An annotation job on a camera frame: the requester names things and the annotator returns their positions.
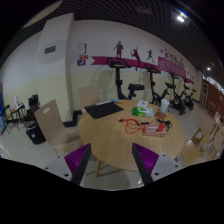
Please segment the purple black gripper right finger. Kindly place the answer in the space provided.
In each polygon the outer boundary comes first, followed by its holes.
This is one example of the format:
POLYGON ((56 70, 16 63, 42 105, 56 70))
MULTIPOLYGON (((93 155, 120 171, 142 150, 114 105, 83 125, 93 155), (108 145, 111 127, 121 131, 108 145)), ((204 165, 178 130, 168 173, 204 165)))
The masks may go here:
POLYGON ((151 177, 151 173, 159 155, 137 143, 132 144, 132 155, 138 167, 143 184, 148 185, 152 183, 153 179, 151 177))

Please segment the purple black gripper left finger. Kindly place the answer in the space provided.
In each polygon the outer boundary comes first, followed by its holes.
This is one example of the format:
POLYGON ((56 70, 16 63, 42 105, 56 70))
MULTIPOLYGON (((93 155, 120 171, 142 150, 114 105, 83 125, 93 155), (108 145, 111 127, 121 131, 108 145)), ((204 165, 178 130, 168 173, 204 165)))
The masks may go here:
POLYGON ((65 162, 72 174, 72 183, 76 185, 81 183, 91 154, 91 145, 87 144, 64 157, 65 162))

